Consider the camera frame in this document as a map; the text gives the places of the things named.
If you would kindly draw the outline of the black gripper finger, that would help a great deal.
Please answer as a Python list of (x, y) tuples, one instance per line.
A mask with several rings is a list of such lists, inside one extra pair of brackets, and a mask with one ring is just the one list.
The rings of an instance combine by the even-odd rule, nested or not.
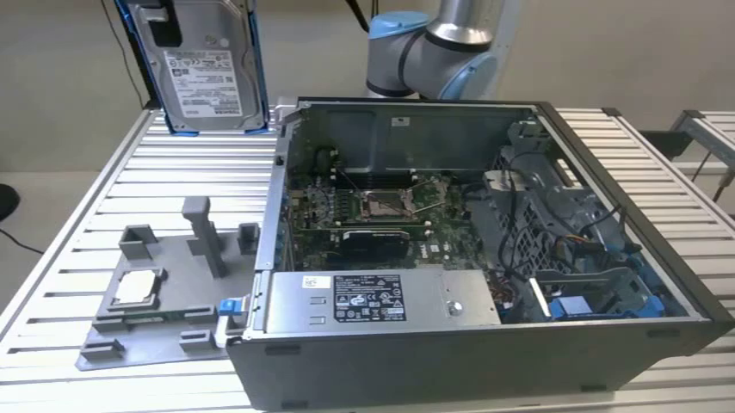
[(170, 0), (153, 1), (142, 7), (144, 19), (152, 30), (156, 46), (180, 46), (182, 35), (180, 31), (174, 4)]

